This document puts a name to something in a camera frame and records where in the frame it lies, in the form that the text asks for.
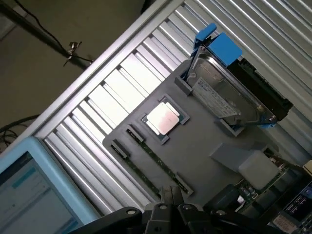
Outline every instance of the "cable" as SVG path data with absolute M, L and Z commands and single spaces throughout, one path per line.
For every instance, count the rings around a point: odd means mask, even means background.
M 13 123 L 7 124 L 7 125 L 3 126 L 2 128 L 0 128 L 0 133 L 4 132 L 6 130 L 9 130 L 10 128 L 12 128 L 14 126 L 17 126 L 17 125 L 19 125 L 21 123 L 24 123 L 24 122 L 27 122 L 27 121 L 30 121 L 30 120 L 34 120 L 34 119 L 38 118 L 38 116 L 39 115 L 22 118 L 20 120 L 14 121 Z
M 37 22 L 37 24 L 39 25 L 39 27 L 40 27 L 46 34 L 48 34 L 50 37 L 52 37 L 52 38 L 56 41 L 56 43 L 60 46 L 60 48 L 61 48 L 62 50 L 64 50 L 64 52 L 68 53 L 68 51 L 62 46 L 62 44 L 60 43 L 60 41 L 59 41 L 55 36 L 53 36 L 52 33 L 50 33 L 47 29 L 45 29 L 45 28 L 42 26 L 42 24 L 40 23 L 39 19 L 38 19 L 33 13 L 31 13 L 29 10 L 27 10 L 18 0 L 14 0 L 14 2 L 15 2 L 21 9 L 23 9 L 27 14 L 29 14 L 32 18 L 34 18 L 35 21 Z M 72 57 L 76 57 L 76 58 L 78 58 L 78 59 L 82 59 L 82 60 L 88 61 L 88 62 L 93 62 L 93 61 L 90 60 L 90 59 L 83 58 L 83 57 L 80 57 L 80 56 L 78 56 L 78 55 L 72 55 Z
M 32 18 L 35 19 L 35 21 L 37 22 L 37 24 L 39 25 L 39 27 L 46 33 L 48 34 L 50 37 L 52 37 L 56 42 L 57 44 L 60 46 L 60 48 L 62 48 L 64 51 L 67 51 L 65 50 L 65 48 L 62 46 L 62 44 L 59 42 L 58 39 L 56 39 L 56 37 L 54 37 L 48 30 L 46 30 L 42 24 L 40 23 L 39 19 L 33 14 L 31 13 L 29 10 L 27 10 L 18 0 L 14 0 L 14 2 L 21 8 L 23 9 L 27 14 L 29 14 Z
M 23 126 L 25 128 L 28 128 L 28 126 L 26 124 L 19 124 L 19 126 Z
M 14 135 L 15 137 L 18 137 L 18 135 L 17 135 L 14 131 L 12 131 L 12 130 L 10 130 L 10 129 L 5 130 L 4 133 L 3 133 L 3 135 L 6 135 L 6 132 L 10 132 L 10 133 L 12 133 L 12 135 Z
M 82 59 L 82 60 L 85 60 L 85 61 L 88 61 L 88 62 L 94 62 L 93 60 L 90 60 L 90 59 L 87 59 L 87 58 L 83 58 L 83 57 L 80 57 L 78 55 L 72 55 L 73 57 L 76 57 L 78 59 Z
M 8 141 L 8 140 L 3 140 L 3 142 L 5 143 L 6 146 L 9 146 L 12 142 Z

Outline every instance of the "screw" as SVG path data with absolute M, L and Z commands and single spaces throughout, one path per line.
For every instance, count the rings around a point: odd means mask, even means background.
M 159 208 L 161 208 L 161 209 L 166 209 L 166 208 L 167 208 L 167 205 L 160 205 Z
M 128 211 L 127 211 L 127 214 L 129 214 L 129 215 L 134 215 L 136 212 L 137 212 L 137 211 L 135 211 L 135 210 L 128 210 Z
M 217 215 L 226 215 L 225 211 L 222 211 L 222 210 L 217 211 L 216 213 L 217 213 Z
M 185 210 L 190 210 L 192 207 L 191 207 L 190 205 L 186 204 L 186 205 L 183 206 L 183 208 L 184 208 Z

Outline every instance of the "wire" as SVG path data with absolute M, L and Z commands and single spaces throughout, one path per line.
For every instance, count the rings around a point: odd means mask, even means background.
M 244 179 L 241 179 L 237 184 L 235 184 L 234 186 L 237 186 L 237 185 L 239 185 L 241 182 L 243 182 L 244 181 Z
M 27 14 L 29 14 L 32 18 L 35 19 L 35 21 L 37 22 L 37 24 L 39 25 L 39 27 L 46 33 L 48 34 L 50 37 L 52 37 L 56 43 L 60 46 L 60 48 L 62 50 L 64 50 L 64 52 L 68 53 L 68 51 L 62 46 L 62 44 L 60 43 L 60 41 L 55 37 L 53 36 L 52 33 L 50 33 L 47 29 L 45 29 L 45 27 L 42 26 L 42 24 L 40 23 L 39 19 L 33 14 L 31 13 L 29 10 L 27 10 L 18 0 L 14 0 L 14 2 L 21 8 L 23 9 Z M 90 59 L 87 59 L 87 58 L 83 58 L 83 57 L 80 57 L 78 55 L 72 55 L 72 57 L 76 57 L 78 59 L 82 59 L 84 61 L 88 61 L 88 62 L 93 62 L 93 60 L 90 60 Z
M 16 132 L 11 130 L 10 128 L 16 127 L 16 126 L 22 126 L 22 127 L 28 127 L 26 124 L 23 124 L 24 122 L 34 120 L 39 115 L 30 116 L 26 118 L 22 118 L 20 120 L 14 121 L 13 123 L 7 124 L 4 127 L 0 128 L 0 144 L 4 143 L 7 147 L 18 137 Z
M 39 115 L 35 115 L 35 116 L 30 116 L 30 117 L 26 117 L 26 118 L 22 118 L 20 120 L 14 121 L 13 123 L 7 124 L 5 126 L 3 126 L 2 128 L 0 128 L 0 133 L 4 132 L 4 131 L 8 131 L 10 128 L 17 126 L 21 123 L 30 121 L 30 120 L 34 120 L 36 118 L 38 118 Z
M 73 57 L 76 57 L 78 59 L 82 59 L 82 60 L 85 60 L 85 61 L 88 61 L 88 62 L 94 62 L 93 60 L 90 60 L 90 59 L 87 59 L 87 58 L 83 58 L 83 57 L 80 57 L 78 55 L 72 55 Z
M 46 33 L 48 34 L 50 37 L 52 37 L 56 42 L 57 44 L 60 46 L 60 48 L 62 48 L 64 51 L 67 51 L 65 50 L 65 48 L 62 46 L 62 44 L 59 42 L 59 40 L 54 37 L 48 30 L 46 30 L 42 24 L 40 23 L 39 19 L 33 14 L 31 13 L 29 10 L 27 10 L 18 0 L 14 0 L 14 2 L 21 8 L 23 9 L 27 14 L 29 14 L 32 18 L 35 19 L 35 21 L 37 22 L 37 24 L 39 25 L 39 27 Z

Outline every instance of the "blue monitor frame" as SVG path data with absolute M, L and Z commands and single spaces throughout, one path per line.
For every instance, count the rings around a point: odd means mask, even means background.
M 83 225 L 99 218 L 99 215 L 83 197 L 81 191 L 70 181 L 66 172 L 53 160 L 52 153 L 33 136 L 24 139 L 11 151 L 0 158 L 0 174 L 17 159 L 29 152 L 43 173 L 50 180 L 68 207 L 75 213 Z

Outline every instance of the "label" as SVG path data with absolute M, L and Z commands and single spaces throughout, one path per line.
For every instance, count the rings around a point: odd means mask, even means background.
M 297 229 L 296 225 L 294 225 L 291 221 L 289 221 L 281 214 L 279 214 L 278 217 L 274 219 L 273 224 L 275 224 L 280 230 L 288 234 L 293 233 L 293 231 Z
M 237 112 L 201 77 L 193 86 L 193 95 L 219 118 L 237 115 Z

